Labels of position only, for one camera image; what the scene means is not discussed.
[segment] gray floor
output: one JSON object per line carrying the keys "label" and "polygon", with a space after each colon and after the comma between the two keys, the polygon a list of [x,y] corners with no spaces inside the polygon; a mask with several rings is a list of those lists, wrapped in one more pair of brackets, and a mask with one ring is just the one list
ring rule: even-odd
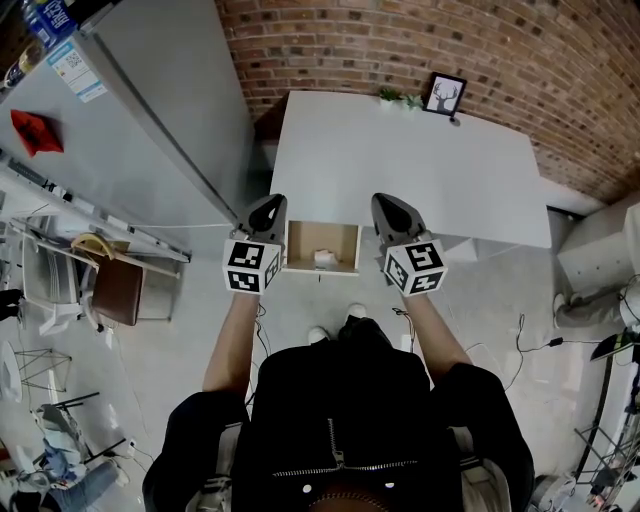
{"label": "gray floor", "polygon": [[[551,214],[550,221],[557,246],[571,226],[556,214]],[[20,340],[13,321],[0,324],[2,339],[9,339],[16,350],[22,342],[26,348],[53,346],[73,356],[68,392],[60,399],[100,391],[100,397],[74,413],[96,448],[120,436],[133,437],[141,450],[156,456],[172,409],[198,391],[231,299],[221,273],[222,241],[227,233],[228,228],[203,233],[210,249],[185,266],[170,324],[121,326],[110,339],[93,333],[81,320],[60,335],[41,339],[36,335],[37,312],[31,308]],[[365,230],[360,277],[324,277],[318,282],[310,275],[278,275],[262,301],[271,349],[306,343],[307,330],[313,325],[336,332],[352,302],[365,304],[369,316],[399,348],[408,325],[391,310],[401,301],[394,289],[386,287],[373,260],[375,254],[373,232]],[[472,359],[498,373],[506,386],[520,364],[515,349],[520,314],[526,315],[521,348],[543,345],[555,335],[554,291],[566,286],[553,250],[517,247],[482,262],[452,264],[443,288],[431,298],[466,348],[484,344],[472,349]],[[574,339],[589,339],[588,333],[579,335]],[[588,362],[591,348],[565,344],[525,355],[522,370],[507,392],[533,452],[537,474],[571,470],[582,453],[573,428],[592,421],[604,371],[604,362]],[[264,357],[264,349],[256,342],[254,361],[259,365]],[[33,406],[47,400],[46,392],[31,397]],[[9,445],[31,447],[37,455],[40,436],[28,415],[28,401],[25,397],[19,405],[0,405],[0,438]],[[138,453],[136,459],[148,468],[147,456]],[[98,509],[143,509],[144,473],[132,460],[122,464],[131,484],[110,489]]]}

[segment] zipper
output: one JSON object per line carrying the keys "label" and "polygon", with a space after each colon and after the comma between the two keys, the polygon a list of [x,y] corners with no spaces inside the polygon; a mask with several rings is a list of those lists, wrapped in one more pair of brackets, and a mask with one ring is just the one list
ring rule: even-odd
{"label": "zipper", "polygon": [[331,442],[331,453],[333,454],[333,458],[336,460],[335,468],[324,468],[324,469],[299,469],[295,471],[279,471],[278,473],[273,473],[275,477],[282,476],[303,476],[303,475],[323,475],[327,473],[336,473],[342,470],[350,470],[350,471],[380,471],[382,469],[391,469],[391,468],[402,468],[404,466],[412,466],[417,464],[417,460],[407,460],[402,462],[388,462],[385,464],[377,464],[374,466],[347,466],[344,463],[344,452],[338,450],[336,445],[336,432],[335,427],[333,425],[333,419],[328,418],[329,422],[329,440]]}
{"label": "zipper", "polygon": [[339,469],[344,468],[344,453],[336,448],[336,431],[333,427],[333,418],[327,420],[329,422],[329,437],[331,438],[331,451],[333,458],[336,459],[336,465]]}

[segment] bottle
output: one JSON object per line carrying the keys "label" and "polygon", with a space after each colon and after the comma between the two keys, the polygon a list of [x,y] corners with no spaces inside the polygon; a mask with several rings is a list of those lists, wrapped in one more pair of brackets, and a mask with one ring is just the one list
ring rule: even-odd
{"label": "bottle", "polygon": [[22,2],[22,16],[31,33],[42,41],[47,50],[55,44],[55,37],[47,30],[46,25],[40,21],[34,0],[24,0]]}
{"label": "bottle", "polygon": [[44,48],[42,44],[38,41],[31,43],[22,52],[20,58],[9,68],[4,79],[4,86],[10,89],[18,85],[18,82],[28,75],[43,57]]}
{"label": "bottle", "polygon": [[23,0],[22,15],[47,50],[76,28],[63,0]]}
{"label": "bottle", "polygon": [[47,26],[56,42],[76,29],[76,23],[69,16],[64,0],[35,0],[35,7],[40,21]]}

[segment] wooden drawer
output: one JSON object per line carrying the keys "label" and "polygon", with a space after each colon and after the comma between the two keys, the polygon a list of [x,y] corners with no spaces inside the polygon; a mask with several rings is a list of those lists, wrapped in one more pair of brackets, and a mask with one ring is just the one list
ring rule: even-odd
{"label": "wooden drawer", "polygon": [[[284,272],[357,276],[361,226],[290,220],[285,228]],[[331,251],[337,263],[317,264],[316,251]]]}

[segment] potted plant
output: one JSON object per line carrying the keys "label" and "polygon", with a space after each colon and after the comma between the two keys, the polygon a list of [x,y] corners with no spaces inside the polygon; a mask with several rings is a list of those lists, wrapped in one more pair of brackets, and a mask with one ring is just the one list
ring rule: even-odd
{"label": "potted plant", "polygon": [[405,110],[422,110],[423,102],[419,94],[405,94],[403,100]]}
{"label": "potted plant", "polygon": [[390,87],[380,89],[380,106],[384,109],[391,108],[391,105],[401,98],[401,94]]}

